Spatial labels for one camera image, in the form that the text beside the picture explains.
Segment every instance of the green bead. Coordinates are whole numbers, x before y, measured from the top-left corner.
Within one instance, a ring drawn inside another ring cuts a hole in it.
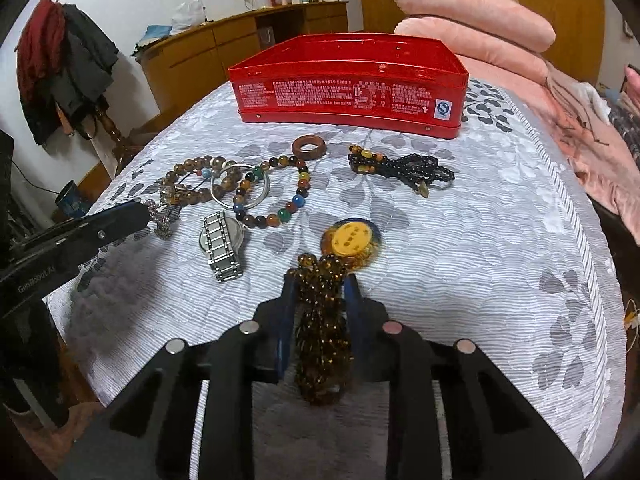
[[[286,209],[280,209],[278,211],[278,218],[280,219],[281,222],[286,223],[289,220],[291,220],[291,213]]]

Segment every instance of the white wall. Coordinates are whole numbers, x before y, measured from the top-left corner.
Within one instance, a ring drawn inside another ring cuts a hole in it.
[[[640,44],[622,32],[622,15],[612,0],[604,0],[605,28],[602,62],[598,82],[620,90],[625,78],[625,66],[640,67]]]
[[[121,59],[114,67],[114,83],[106,97],[109,114],[123,133],[149,120],[158,113],[142,70],[129,57],[147,25],[170,24],[175,7],[190,0],[62,0],[76,4],[116,43]],[[202,0],[210,20],[245,12],[242,0]],[[350,30],[362,29],[360,0],[348,0]],[[14,161],[26,176],[40,186],[60,190],[69,180],[79,182],[97,164],[90,143],[79,136],[67,138],[56,133],[46,149],[36,145],[28,129],[20,101],[15,75],[15,45],[24,24],[38,0],[31,0],[15,22],[0,47],[0,128],[15,141]],[[269,0],[257,0],[257,7]],[[12,173],[12,186],[21,202],[41,224],[55,208],[55,196],[28,186],[20,174]]]

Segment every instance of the red garment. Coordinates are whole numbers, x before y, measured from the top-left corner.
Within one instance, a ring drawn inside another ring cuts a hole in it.
[[[65,37],[62,6],[40,0],[24,26],[18,42],[18,89],[25,102],[33,98],[39,79],[60,71],[61,44]]]

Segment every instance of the white quilted bedspread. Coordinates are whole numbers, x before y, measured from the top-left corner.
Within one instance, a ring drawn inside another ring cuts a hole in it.
[[[501,90],[471,80],[453,140],[351,126],[244,124],[226,84],[158,135],[92,212],[158,200],[158,179],[185,158],[223,155],[255,164],[289,152],[303,134],[318,134],[328,154],[309,163],[304,208],[286,226],[248,231],[244,276],[219,284],[198,246],[201,218],[216,204],[188,206],[169,241],[147,228],[84,264],[48,298],[56,325],[107,404],[168,339],[197,344],[249,319],[258,303],[279,294],[298,254],[319,254],[324,229],[342,218],[369,218],[383,247],[358,272],[363,292],[425,338],[474,340],[588,473],[609,450],[622,410],[620,288],[586,195],[527,117]],[[429,153],[456,179],[425,200],[395,179],[354,174],[346,158],[352,143],[391,157]],[[275,172],[255,214],[276,211],[294,192],[293,172]],[[300,399],[291,370],[278,386],[254,388],[257,478],[384,477],[386,385],[360,386],[328,408]]]

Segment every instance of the wooden ring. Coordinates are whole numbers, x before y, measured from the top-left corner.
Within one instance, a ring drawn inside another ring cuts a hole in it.
[[[315,148],[312,150],[303,150],[302,147],[308,144],[312,144]],[[297,158],[301,158],[302,160],[316,160],[316,158],[320,158],[326,153],[326,144],[322,137],[318,137],[317,135],[304,135],[293,141],[291,151]]]

